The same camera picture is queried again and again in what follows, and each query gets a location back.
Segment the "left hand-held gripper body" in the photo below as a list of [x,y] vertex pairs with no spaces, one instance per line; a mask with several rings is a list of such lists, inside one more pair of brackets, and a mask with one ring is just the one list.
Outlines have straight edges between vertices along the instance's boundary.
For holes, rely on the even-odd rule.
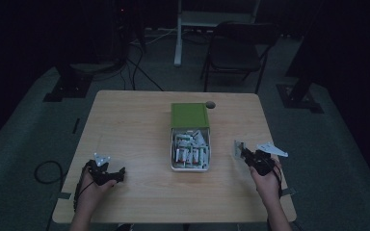
[[107,171],[110,160],[110,157],[103,157],[94,153],[93,159],[88,161],[89,173],[98,186],[102,186],[110,180],[119,180],[117,173],[109,173]]

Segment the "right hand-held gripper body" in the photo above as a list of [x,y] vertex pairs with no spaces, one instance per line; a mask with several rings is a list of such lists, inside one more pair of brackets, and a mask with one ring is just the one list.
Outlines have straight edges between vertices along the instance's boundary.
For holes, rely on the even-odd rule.
[[274,146],[270,142],[258,144],[257,149],[253,152],[253,155],[247,159],[247,165],[254,167],[259,175],[265,176],[274,169],[275,161],[272,159],[273,155],[281,157],[288,157],[289,154],[278,147]]

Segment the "small white sachet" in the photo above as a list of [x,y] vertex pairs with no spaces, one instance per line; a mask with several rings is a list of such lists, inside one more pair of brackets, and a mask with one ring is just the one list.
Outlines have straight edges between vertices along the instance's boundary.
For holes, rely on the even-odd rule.
[[237,158],[244,158],[243,151],[245,149],[245,144],[242,141],[234,142],[234,156]]

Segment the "person's left hand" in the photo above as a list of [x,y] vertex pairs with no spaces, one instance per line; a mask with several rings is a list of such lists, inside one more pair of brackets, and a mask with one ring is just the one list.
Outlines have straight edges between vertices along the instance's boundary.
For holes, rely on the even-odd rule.
[[98,186],[93,181],[93,178],[90,175],[89,171],[85,169],[83,171],[81,189],[78,193],[76,211],[83,208],[93,209],[95,211],[96,207],[102,201],[107,191],[114,187],[116,183],[116,180],[110,180],[104,185]]

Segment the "person's right hand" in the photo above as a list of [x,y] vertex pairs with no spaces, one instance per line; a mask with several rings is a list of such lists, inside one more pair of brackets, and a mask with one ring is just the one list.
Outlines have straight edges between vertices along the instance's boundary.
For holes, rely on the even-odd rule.
[[264,198],[269,197],[277,196],[279,198],[281,164],[278,161],[275,161],[275,164],[273,171],[269,172],[265,176],[259,175],[254,167],[250,167],[251,177],[262,201]]

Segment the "green box lid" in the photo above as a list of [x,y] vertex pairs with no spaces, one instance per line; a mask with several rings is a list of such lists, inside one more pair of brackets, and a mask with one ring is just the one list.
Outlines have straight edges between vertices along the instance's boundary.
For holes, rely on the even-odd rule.
[[208,128],[207,108],[203,103],[172,103],[172,128]]

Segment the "black stand base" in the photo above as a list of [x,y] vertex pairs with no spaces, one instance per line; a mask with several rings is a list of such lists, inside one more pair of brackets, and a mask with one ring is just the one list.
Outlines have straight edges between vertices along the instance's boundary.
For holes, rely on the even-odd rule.
[[44,102],[61,102],[64,98],[85,98],[93,76],[73,68],[70,64],[56,64],[60,74],[53,90],[47,93]]
[[307,109],[314,114],[324,111],[312,97],[309,89],[314,80],[314,67],[311,46],[304,38],[289,70],[296,70],[298,81],[295,85],[277,84],[277,91],[283,106],[288,109]]

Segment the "black folding chair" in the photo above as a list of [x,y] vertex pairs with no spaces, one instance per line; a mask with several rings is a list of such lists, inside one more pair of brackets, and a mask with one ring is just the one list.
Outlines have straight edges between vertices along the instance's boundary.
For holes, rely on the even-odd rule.
[[243,81],[258,72],[255,93],[258,93],[269,51],[280,38],[274,23],[225,21],[218,24],[209,40],[200,78],[207,91],[210,73],[244,74]]

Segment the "white metal table frame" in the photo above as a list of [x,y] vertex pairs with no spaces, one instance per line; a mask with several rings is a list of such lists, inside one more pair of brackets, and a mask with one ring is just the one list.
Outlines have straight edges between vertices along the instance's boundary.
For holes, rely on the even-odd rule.
[[173,57],[173,65],[180,67],[182,64],[182,36],[183,26],[185,27],[215,27],[223,21],[254,22],[257,19],[257,12],[261,0],[254,0],[250,13],[212,13],[185,11],[182,8],[183,0],[177,0],[177,26],[176,45]]

